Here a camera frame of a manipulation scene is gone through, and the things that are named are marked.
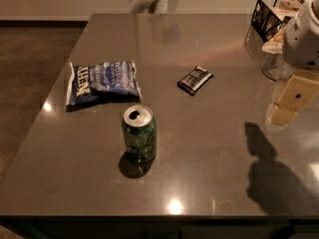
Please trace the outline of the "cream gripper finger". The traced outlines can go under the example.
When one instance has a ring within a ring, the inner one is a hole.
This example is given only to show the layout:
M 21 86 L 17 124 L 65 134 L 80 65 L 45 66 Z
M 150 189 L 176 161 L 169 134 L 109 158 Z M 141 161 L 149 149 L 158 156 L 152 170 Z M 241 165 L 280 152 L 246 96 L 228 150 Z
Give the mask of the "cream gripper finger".
M 266 112 L 266 120 L 272 124 L 287 126 L 297 117 L 297 112 L 278 104 L 270 104 Z
M 284 108 L 300 112 L 319 95 L 319 74 L 300 71 L 287 81 L 277 103 Z

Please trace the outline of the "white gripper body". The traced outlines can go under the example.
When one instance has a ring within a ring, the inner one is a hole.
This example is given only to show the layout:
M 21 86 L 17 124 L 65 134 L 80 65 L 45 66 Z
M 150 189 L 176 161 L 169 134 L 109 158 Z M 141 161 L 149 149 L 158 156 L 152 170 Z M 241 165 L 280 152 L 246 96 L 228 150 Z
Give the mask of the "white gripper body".
M 283 58 L 294 67 L 319 70 L 319 0 L 306 0 L 288 22 Z

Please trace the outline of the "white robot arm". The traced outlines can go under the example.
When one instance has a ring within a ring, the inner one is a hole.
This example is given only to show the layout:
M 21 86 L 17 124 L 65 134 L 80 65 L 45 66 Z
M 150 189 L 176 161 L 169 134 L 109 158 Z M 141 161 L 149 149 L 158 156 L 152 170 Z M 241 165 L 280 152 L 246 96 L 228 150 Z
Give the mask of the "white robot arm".
M 306 0 L 283 31 L 282 55 L 292 72 L 274 85 L 266 124 L 286 128 L 319 94 L 319 0 Z

